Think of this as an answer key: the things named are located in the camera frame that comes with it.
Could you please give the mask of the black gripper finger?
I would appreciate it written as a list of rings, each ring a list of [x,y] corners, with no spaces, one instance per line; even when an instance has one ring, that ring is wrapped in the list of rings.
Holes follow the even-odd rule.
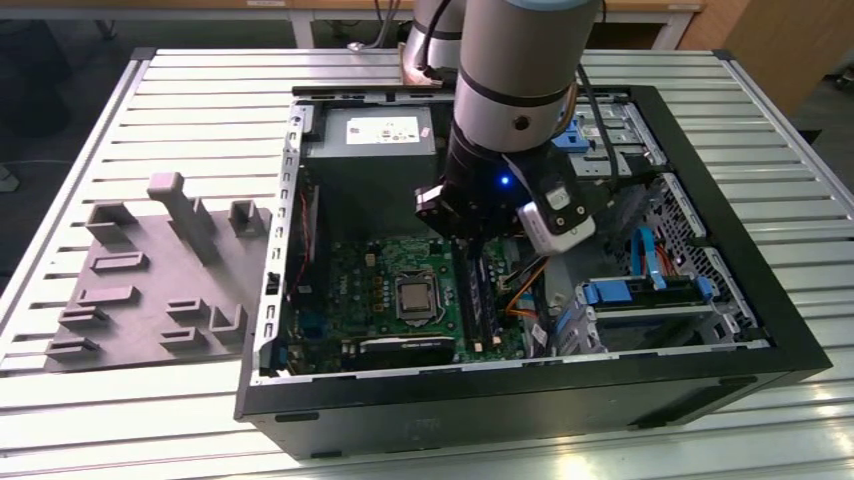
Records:
[[[468,193],[456,185],[437,185],[416,190],[418,219],[468,256],[478,255],[478,211],[472,208]]]
[[[484,233],[480,237],[484,256],[520,256],[518,232],[510,234],[493,235]]]

